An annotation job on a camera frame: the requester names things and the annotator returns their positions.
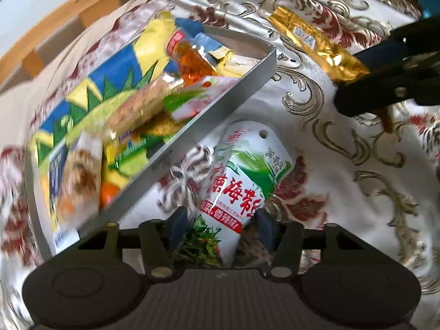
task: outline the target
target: orange fruit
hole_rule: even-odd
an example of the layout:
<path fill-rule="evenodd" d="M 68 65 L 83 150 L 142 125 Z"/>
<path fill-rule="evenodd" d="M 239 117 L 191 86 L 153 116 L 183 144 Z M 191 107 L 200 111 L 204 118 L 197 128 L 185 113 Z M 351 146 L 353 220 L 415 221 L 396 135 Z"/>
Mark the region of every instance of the orange fruit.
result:
<path fill-rule="evenodd" d="M 104 181 L 101 185 L 101 208 L 107 207 L 107 205 L 113 201 L 119 191 L 119 187 L 113 183 Z"/>

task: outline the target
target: tablecloth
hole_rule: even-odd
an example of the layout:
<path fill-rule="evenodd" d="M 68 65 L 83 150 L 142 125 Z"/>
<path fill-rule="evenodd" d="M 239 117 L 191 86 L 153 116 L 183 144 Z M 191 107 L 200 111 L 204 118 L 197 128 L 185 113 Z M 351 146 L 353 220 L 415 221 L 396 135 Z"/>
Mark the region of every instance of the tablecloth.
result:
<path fill-rule="evenodd" d="M 332 103 L 336 87 L 328 76 L 262 17 L 274 6 L 285 5 L 355 53 L 378 43 L 391 29 L 416 21 L 420 17 L 417 9 L 404 0 L 145 1 L 132 2 L 98 21 L 92 26 L 95 34 L 80 36 L 34 81 L 0 97 L 0 306 L 4 327 L 28 325 L 20 288 L 40 261 L 24 194 L 26 140 L 82 77 L 165 9 L 176 17 L 270 41 L 277 47 L 277 73 L 181 164 L 173 166 L 119 220 L 121 226 L 136 227 L 146 219 L 166 218 L 179 205 L 194 211 L 213 146 L 224 127 L 238 118 L 267 122 L 296 158 L 294 171 L 266 204 L 267 211 L 277 219 L 297 220 L 308 228 L 338 223 L 400 261 L 422 284 L 423 296 L 413 324 L 419 329 L 439 328 L 438 108 L 419 107 L 410 101 L 395 105 L 393 134 L 383 132 L 375 115 L 347 118 L 338 114 Z M 131 254 L 126 259 L 136 266 L 136 257 Z M 235 263 L 264 266 L 272 257 L 259 242 L 254 226 L 248 227 Z M 301 271 L 318 261 L 317 251 L 304 252 Z"/>

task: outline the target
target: green and white snack package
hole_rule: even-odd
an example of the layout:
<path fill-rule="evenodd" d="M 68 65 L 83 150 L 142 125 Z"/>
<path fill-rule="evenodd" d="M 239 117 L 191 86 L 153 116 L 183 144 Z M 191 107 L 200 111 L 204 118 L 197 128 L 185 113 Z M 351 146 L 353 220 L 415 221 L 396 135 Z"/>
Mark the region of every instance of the green and white snack package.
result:
<path fill-rule="evenodd" d="M 243 227 L 294 166 L 274 131 L 254 121 L 231 124 L 215 150 L 199 193 L 192 231 L 200 231 L 208 264 L 229 267 Z"/>

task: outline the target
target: yellow packet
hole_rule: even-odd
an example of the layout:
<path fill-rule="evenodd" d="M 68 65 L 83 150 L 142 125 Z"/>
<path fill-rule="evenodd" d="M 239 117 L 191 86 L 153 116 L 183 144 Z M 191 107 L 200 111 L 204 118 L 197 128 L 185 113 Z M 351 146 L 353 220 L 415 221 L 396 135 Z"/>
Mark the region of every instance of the yellow packet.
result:
<path fill-rule="evenodd" d="M 286 7 L 279 6 L 267 20 L 313 58 L 335 83 L 350 82 L 370 73 L 360 60 Z"/>

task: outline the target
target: wooden headboard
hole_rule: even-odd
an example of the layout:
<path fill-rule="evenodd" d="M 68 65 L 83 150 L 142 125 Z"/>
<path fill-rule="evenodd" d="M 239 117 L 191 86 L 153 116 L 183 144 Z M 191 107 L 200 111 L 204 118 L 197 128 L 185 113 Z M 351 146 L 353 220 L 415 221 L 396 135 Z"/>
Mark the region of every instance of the wooden headboard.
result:
<path fill-rule="evenodd" d="M 120 6 L 120 0 L 68 0 L 32 27 L 0 58 L 0 85 L 20 64 L 31 77 L 36 77 L 45 64 L 35 49 L 74 17 L 79 17 L 82 25 L 88 27 Z"/>

